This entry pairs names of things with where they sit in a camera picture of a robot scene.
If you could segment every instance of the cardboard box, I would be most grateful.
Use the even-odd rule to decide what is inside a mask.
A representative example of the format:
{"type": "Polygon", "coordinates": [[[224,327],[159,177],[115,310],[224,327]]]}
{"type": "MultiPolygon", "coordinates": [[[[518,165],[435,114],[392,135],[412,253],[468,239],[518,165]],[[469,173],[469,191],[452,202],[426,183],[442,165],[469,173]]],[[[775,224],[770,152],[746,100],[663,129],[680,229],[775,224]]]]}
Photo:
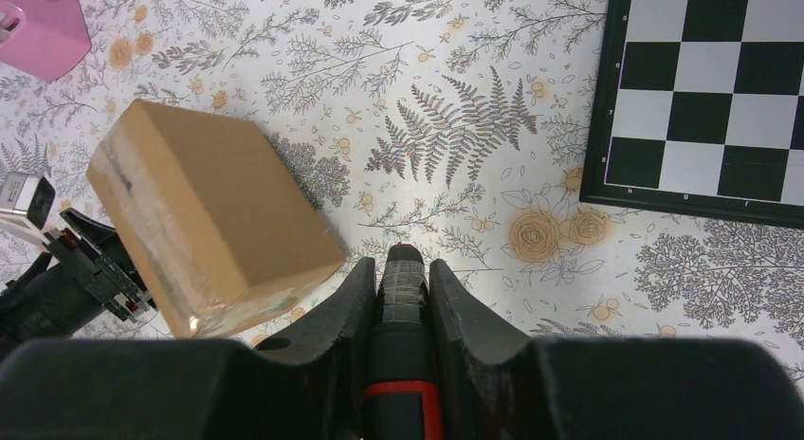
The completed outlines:
{"type": "Polygon", "coordinates": [[[277,317],[345,261],[252,122],[133,101],[86,175],[177,337],[277,317]]]}

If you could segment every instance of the chessboard frame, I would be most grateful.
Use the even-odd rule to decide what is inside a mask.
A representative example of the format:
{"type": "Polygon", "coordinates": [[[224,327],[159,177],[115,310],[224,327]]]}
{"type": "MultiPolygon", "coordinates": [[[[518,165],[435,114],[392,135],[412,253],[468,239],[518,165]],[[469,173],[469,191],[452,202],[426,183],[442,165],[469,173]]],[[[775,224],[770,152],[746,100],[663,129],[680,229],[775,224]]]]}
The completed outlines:
{"type": "Polygon", "coordinates": [[[605,184],[606,157],[609,154],[612,139],[613,105],[617,99],[630,1],[609,0],[579,194],[580,201],[804,229],[804,207],[761,200],[743,200],[605,184]]]}

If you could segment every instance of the red stripe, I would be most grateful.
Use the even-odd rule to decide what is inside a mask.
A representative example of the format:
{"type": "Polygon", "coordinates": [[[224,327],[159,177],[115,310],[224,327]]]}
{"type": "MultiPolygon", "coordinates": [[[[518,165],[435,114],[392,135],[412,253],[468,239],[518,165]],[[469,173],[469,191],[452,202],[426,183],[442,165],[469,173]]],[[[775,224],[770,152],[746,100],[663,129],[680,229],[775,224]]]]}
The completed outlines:
{"type": "Polygon", "coordinates": [[[441,401],[438,388],[422,380],[384,381],[363,391],[363,399],[392,393],[419,393],[425,418],[425,440],[444,440],[444,421],[441,419],[441,401]]]}

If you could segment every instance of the pink object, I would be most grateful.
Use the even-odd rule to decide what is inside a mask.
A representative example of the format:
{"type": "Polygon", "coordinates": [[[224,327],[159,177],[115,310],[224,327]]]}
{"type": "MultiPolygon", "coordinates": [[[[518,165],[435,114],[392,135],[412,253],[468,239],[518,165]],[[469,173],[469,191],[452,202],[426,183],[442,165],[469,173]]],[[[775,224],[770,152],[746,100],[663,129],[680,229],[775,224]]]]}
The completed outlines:
{"type": "Polygon", "coordinates": [[[52,82],[91,46],[78,0],[0,0],[0,63],[52,82]]]}

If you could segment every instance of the floral tablecloth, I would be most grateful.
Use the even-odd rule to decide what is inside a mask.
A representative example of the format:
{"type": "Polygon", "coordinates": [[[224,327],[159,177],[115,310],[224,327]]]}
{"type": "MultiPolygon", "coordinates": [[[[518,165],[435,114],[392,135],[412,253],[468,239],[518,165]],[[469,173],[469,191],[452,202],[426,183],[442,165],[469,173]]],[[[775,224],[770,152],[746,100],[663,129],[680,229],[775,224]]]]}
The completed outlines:
{"type": "MultiPolygon", "coordinates": [[[[72,72],[0,66],[0,171],[107,221],[84,171],[132,99],[250,119],[350,263],[414,243],[534,336],[740,337],[800,382],[804,233],[578,203],[606,1],[81,0],[93,46],[72,72]]],[[[5,281],[37,249],[0,239],[5,281]]],[[[80,336],[170,332],[150,312],[80,336]]]]}

